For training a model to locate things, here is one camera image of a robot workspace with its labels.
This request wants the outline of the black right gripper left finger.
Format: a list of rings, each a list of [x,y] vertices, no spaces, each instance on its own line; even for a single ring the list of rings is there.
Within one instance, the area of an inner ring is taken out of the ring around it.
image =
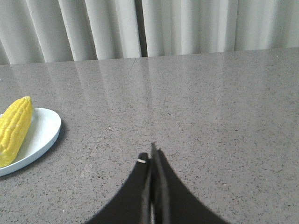
[[[129,177],[117,194],[88,224],[149,224],[151,222],[151,166],[140,153]]]

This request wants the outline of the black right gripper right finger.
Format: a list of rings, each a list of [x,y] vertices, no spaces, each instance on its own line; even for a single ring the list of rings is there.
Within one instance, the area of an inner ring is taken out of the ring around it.
[[[181,182],[162,150],[151,144],[151,200],[156,224],[226,224]]]

